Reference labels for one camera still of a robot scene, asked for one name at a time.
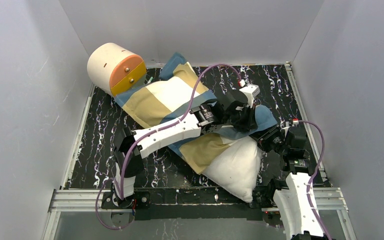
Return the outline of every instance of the white pillow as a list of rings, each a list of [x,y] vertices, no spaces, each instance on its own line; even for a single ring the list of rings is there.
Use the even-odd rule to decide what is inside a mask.
[[[218,155],[202,174],[235,197],[250,203],[261,154],[255,140],[249,136],[241,138]]]

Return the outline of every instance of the cable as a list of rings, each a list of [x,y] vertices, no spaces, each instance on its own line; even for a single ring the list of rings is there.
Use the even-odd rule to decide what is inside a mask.
[[[234,71],[234,73],[236,74],[237,76],[237,79],[238,81],[241,80],[241,75],[239,74],[239,72],[231,65],[229,64],[225,64],[225,63],[218,63],[218,64],[214,64],[214,65],[211,65],[209,67],[207,67],[204,71],[202,71],[202,73],[199,75],[198,79],[196,80],[196,83],[195,83],[195,86],[193,86],[193,90],[192,90],[192,95],[190,96],[190,101],[189,101],[189,105],[187,106],[187,109],[186,111],[184,112],[183,116],[181,116],[180,118],[178,118],[178,121],[172,123],[172,124],[169,124],[167,126],[163,126],[163,127],[160,127],[158,128],[158,131],[162,131],[162,130],[165,130],[165,129],[168,129],[168,128],[171,128],[173,126],[176,126],[177,124],[179,124],[181,121],[183,121],[186,116],[189,114],[189,111],[191,110],[192,108],[192,103],[194,101],[194,95],[195,95],[195,91],[197,90],[197,87],[198,87],[198,84],[201,82],[201,79],[203,78],[204,74],[206,72],[208,72],[210,69],[214,68],[214,67],[218,67],[218,66],[225,66],[225,67],[228,67],[230,69],[232,69]],[[120,180],[120,184],[119,184],[119,188],[117,188],[118,192],[120,193],[120,198],[121,200],[124,199],[124,177],[125,177],[125,172],[126,172],[126,167],[127,165],[129,164],[130,162],[130,155],[132,154],[133,152],[133,149],[136,147],[136,145],[138,145],[138,143],[140,141],[142,141],[142,139],[144,138],[147,138],[149,136],[151,136],[152,134],[155,134],[157,132],[157,130],[152,130],[149,132],[149,134],[147,135],[143,135],[141,136],[138,140],[136,140],[131,146],[130,148],[128,149],[125,157],[124,157],[124,162],[123,162],[123,166],[121,168],[121,180]]]
[[[315,166],[315,171],[311,175],[310,180],[308,181],[308,184],[307,184],[307,198],[308,198],[308,203],[310,204],[310,207],[312,209],[312,212],[313,212],[315,218],[317,219],[318,224],[320,224],[321,228],[324,231],[324,234],[326,234],[327,239],[332,240],[332,237],[331,237],[331,235],[328,232],[328,228],[325,226],[325,224],[322,221],[322,218],[320,218],[319,214],[317,213],[316,209],[314,208],[313,201],[311,200],[311,196],[309,194],[311,184],[313,183],[313,180],[316,177],[317,172],[319,171],[319,167],[320,167],[320,164],[322,163],[322,159],[323,159],[323,154],[325,153],[325,137],[323,136],[323,132],[320,129],[320,127],[317,126],[317,124],[315,124],[315,123],[313,123],[311,121],[304,121],[304,120],[299,120],[299,122],[300,123],[305,123],[305,124],[313,125],[318,130],[318,132],[320,133],[320,137],[321,137],[321,153],[320,153],[320,157],[318,158],[318,163]]]
[[[104,181],[102,182],[102,186],[101,186],[100,189],[99,189],[98,196],[96,196],[96,201],[95,201],[95,214],[96,214],[96,217],[98,218],[100,224],[102,224],[102,226],[106,227],[107,229],[111,229],[111,230],[120,230],[120,229],[124,229],[124,228],[128,227],[131,223],[133,223],[133,221],[135,220],[135,214],[134,214],[134,212],[135,212],[135,208],[136,208],[136,200],[134,200],[134,206],[133,206],[132,209],[131,209],[131,210],[132,210],[132,214],[133,214],[133,220],[132,220],[131,222],[127,223],[127,224],[124,225],[124,226],[116,226],[116,227],[114,227],[114,226],[108,226],[107,224],[105,224],[105,222],[102,221],[101,216],[99,215],[99,212],[98,212],[98,201],[99,201],[99,196],[101,195],[102,190],[105,188],[105,184],[107,183],[108,180],[112,180],[112,181],[114,181],[115,179],[112,178],[112,177],[110,177],[110,178],[108,178],[107,180],[104,180]]]

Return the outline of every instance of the marble surface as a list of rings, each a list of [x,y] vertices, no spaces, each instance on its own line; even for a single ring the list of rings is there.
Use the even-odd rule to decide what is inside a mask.
[[[284,65],[243,65],[236,68],[242,79],[259,86],[260,94],[256,97],[256,104],[269,107],[280,126],[283,127],[291,119],[301,119]],[[194,67],[197,75],[204,69]],[[152,77],[152,81],[157,81],[159,72],[160,68],[148,69],[147,80]],[[210,70],[202,82],[213,92],[226,93],[238,87],[233,72],[225,67]],[[103,180],[114,176],[113,135],[118,128],[125,126],[140,128],[108,94],[95,88],[74,172],[66,188],[96,189]],[[307,149],[313,157],[309,144]],[[166,147],[148,156],[144,166],[144,171],[136,177],[135,188],[217,186],[207,177],[194,173],[179,156]],[[265,186],[271,178],[284,177],[285,173],[279,167],[279,156],[273,152],[263,153],[257,184]]]

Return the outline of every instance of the wall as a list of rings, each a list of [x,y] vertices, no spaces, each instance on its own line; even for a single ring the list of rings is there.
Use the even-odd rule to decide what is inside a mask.
[[[292,63],[358,239],[384,239],[384,1],[326,0]]]
[[[323,0],[60,0],[90,55],[114,42],[148,66],[174,52],[193,65],[294,59]]]
[[[0,240],[42,237],[91,82],[58,0],[0,0]]]

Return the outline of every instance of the cylinder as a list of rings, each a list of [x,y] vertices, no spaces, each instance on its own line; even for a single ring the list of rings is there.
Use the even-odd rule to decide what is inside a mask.
[[[96,86],[115,97],[136,84],[142,84],[147,68],[142,57],[110,42],[90,55],[87,73]]]

